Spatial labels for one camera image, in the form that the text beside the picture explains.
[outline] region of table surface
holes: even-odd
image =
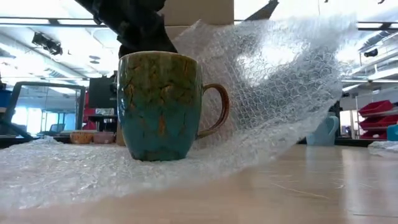
[[[398,223],[398,160],[366,148],[296,145],[209,184],[20,210],[7,223]]]

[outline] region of mug handle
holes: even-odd
[[[220,93],[221,104],[222,104],[221,114],[220,117],[218,118],[218,121],[211,128],[198,132],[197,139],[201,139],[216,133],[228,118],[229,107],[230,107],[228,92],[222,85],[212,83],[212,84],[207,84],[203,87],[203,93],[210,88],[214,88],[218,91],[218,93]]]

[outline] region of mug rim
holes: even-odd
[[[174,55],[174,56],[179,56],[179,57],[185,57],[187,59],[193,60],[194,62],[197,63],[197,61],[189,56],[186,55],[182,55],[179,53],[175,53],[175,52],[166,52],[166,51],[161,51],[161,50],[146,50],[146,51],[140,51],[140,52],[134,52],[134,53],[129,53],[126,55],[123,55],[123,57],[121,57],[119,60],[124,59],[124,57],[130,57],[133,55],[139,55],[139,54],[153,54],[153,53],[157,53],[157,54],[169,54],[169,55]]]

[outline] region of plastic sheet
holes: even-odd
[[[341,96],[350,69],[337,55],[355,43],[354,20],[291,19],[212,27],[202,22],[175,39],[180,53],[203,65],[204,83],[224,85],[231,115],[188,157],[139,162],[117,146],[39,144],[0,151],[0,209],[98,200],[230,175],[272,160],[316,129]],[[220,113],[215,92],[203,99],[201,128]]]
[[[398,142],[396,141],[374,141],[368,145],[368,149],[370,154],[398,159]]]

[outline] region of mug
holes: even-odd
[[[198,131],[204,92],[216,89],[222,109],[217,122]],[[140,161],[185,158],[194,140],[225,123],[229,97],[220,84],[202,84],[202,67],[171,52],[136,52],[120,58],[118,112],[131,156]]]

